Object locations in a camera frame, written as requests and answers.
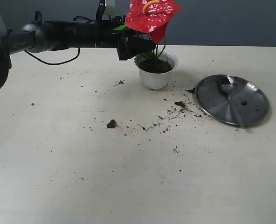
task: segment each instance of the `potted plant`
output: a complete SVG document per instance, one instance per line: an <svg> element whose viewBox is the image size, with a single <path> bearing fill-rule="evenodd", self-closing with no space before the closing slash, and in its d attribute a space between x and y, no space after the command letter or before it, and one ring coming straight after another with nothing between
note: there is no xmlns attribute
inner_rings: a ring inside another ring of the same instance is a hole
<svg viewBox="0 0 276 224"><path fill-rule="evenodd" d="M165 33L170 19L182 8L173 0L131 0L130 12L125 19L125 25L116 30L133 29L145 35L156 43L153 51L135 57L139 68L141 82L149 89L160 90L170 82L173 70L178 65L176 55L166 50ZM164 40L163 48L159 43Z"/></svg>

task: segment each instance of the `spoon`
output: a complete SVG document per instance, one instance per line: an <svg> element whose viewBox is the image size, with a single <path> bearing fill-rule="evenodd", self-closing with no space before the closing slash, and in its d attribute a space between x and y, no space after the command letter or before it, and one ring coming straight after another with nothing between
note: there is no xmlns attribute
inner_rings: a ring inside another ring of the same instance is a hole
<svg viewBox="0 0 276 224"><path fill-rule="evenodd" d="M231 92L233 90L233 86L230 83L230 80L227 77L222 78L221 81L219 82L219 86L220 86L220 89L223 92L225 92L225 93L228 94L229 106L230 106L231 109L233 109L235 117L238 119L238 121L240 123L240 126L242 128L246 128L244 122L242 121L242 119L241 119L241 117L239 115L239 113L237 112L236 106L231 101L230 94L231 94Z"/></svg>

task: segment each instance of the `red anthurium flower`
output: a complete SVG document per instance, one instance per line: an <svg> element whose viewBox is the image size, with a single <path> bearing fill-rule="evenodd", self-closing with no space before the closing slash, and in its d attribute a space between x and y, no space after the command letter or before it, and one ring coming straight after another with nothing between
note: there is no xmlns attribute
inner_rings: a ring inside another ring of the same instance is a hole
<svg viewBox="0 0 276 224"><path fill-rule="evenodd" d="M131 0L126 25L136 31L149 33L159 43L165 36L170 19L182 8L173 0Z"/></svg>

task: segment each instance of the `table surface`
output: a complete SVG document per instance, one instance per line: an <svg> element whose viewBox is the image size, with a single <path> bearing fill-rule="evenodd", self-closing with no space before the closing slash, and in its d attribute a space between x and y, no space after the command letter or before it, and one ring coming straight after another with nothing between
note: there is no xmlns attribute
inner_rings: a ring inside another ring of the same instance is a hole
<svg viewBox="0 0 276 224"><path fill-rule="evenodd" d="M168 49L179 66L160 91L114 49L61 66L12 56L0 90L0 224L276 224L276 48ZM205 115L185 90L213 74L256 84L269 116L245 131Z"/></svg>

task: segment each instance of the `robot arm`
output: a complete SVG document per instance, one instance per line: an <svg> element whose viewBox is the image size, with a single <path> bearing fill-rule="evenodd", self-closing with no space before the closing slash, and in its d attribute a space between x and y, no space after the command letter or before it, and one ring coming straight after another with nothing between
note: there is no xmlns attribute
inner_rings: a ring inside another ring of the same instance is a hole
<svg viewBox="0 0 276 224"><path fill-rule="evenodd" d="M113 2L115 3L115 1L100 0L96 20L77 16L74 22L43 21L41 13L37 11L35 19L23 26L21 31L13 32L8 29L6 35L0 36L0 88L6 82L9 69L12 67L10 55L21 51L26 51L38 59L32 53L78 48L78 55L63 62L67 63L79 56L80 48L115 48L119 60L128 60L155 49L153 41L137 38L136 31L119 33L114 30L124 24L125 16L110 17L114 11ZM103 14L106 12L109 19L103 20ZM63 64L40 61L48 65Z"/></svg>

